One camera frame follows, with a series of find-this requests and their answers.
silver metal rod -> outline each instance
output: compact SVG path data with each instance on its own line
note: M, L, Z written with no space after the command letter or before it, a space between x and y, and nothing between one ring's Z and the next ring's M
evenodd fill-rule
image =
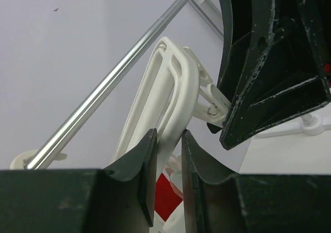
M188 1L190 0L176 0L168 8L69 118L67 118L51 138L48 139L38 152L27 162L25 169L47 168L52 163L54 158L68 144Z
M222 13L211 0L205 0L201 5L191 0L190 5L197 11L203 20L210 26L216 35L223 41Z

white wall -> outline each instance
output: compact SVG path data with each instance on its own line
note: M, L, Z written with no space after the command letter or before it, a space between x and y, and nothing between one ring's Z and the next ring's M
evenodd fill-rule
M174 1L0 0L0 168L38 149ZM162 36L190 46L217 80L222 42L189 5ZM67 145L68 159L51 167L109 164L152 48ZM239 170L247 144L228 152L204 122L189 129Z

chrome tube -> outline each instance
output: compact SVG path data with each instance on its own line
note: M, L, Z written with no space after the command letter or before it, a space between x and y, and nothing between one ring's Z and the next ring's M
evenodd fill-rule
M56 130L51 138L49 138L38 152L25 164L25 169L47 168L52 163L54 158L68 144L188 1L190 0L176 0L168 8L69 118L67 118L60 128Z

white surface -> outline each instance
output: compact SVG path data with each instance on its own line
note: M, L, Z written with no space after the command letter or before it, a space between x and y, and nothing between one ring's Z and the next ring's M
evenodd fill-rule
M331 116L331 105L317 113ZM330 138L331 131L317 136L300 133L253 138L240 173L331 174Z
M0 0L0 168L51 136L175 0ZM163 36L190 46L217 80L222 42L189 5ZM51 168L109 164L152 49L138 61ZM198 143L239 170L247 145L225 151L193 119Z

